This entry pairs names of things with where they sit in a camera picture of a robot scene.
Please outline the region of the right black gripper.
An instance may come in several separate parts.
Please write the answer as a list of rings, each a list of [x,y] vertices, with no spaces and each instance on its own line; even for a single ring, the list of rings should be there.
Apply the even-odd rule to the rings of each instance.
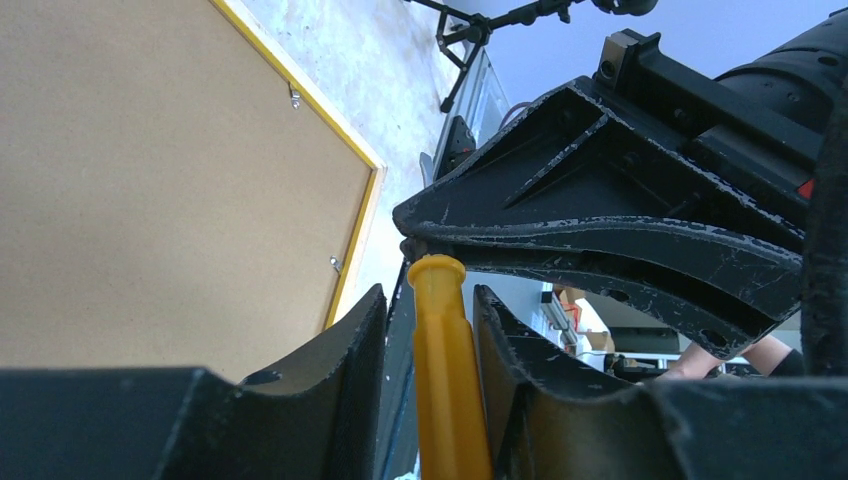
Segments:
[[[659,41],[630,29],[608,36],[598,83],[580,77],[540,97],[401,203],[398,229],[688,221],[800,255],[813,171],[847,77],[847,11],[714,79]]]

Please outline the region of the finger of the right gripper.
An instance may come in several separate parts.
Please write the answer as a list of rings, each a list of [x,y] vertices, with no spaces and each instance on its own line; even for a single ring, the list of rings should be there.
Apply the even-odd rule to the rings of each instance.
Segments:
[[[474,271],[609,297],[720,359],[737,355],[800,309],[799,255],[688,221],[403,221],[400,231],[446,248]]]

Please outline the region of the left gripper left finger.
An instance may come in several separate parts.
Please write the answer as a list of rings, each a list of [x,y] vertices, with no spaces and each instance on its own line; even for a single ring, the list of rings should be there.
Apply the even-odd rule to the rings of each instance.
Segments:
[[[368,479],[387,301],[230,383],[199,367],[5,370],[5,479]]]

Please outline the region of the yellow picture frame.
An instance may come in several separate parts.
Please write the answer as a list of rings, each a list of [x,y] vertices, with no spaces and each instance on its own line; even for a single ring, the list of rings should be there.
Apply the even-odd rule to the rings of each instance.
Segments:
[[[240,380],[343,313],[375,179],[238,1],[5,1],[1,363]]]

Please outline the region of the orange handled screwdriver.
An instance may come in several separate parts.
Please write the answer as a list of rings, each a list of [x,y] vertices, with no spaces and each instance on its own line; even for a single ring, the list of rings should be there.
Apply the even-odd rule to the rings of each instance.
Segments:
[[[464,266],[447,255],[414,262],[413,353],[423,479],[492,479],[494,470],[472,327],[466,318]]]

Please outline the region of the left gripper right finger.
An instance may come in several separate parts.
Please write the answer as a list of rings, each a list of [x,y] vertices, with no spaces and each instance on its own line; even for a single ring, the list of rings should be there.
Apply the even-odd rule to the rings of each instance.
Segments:
[[[473,293],[498,479],[843,479],[843,378],[634,385],[568,355],[487,286]]]

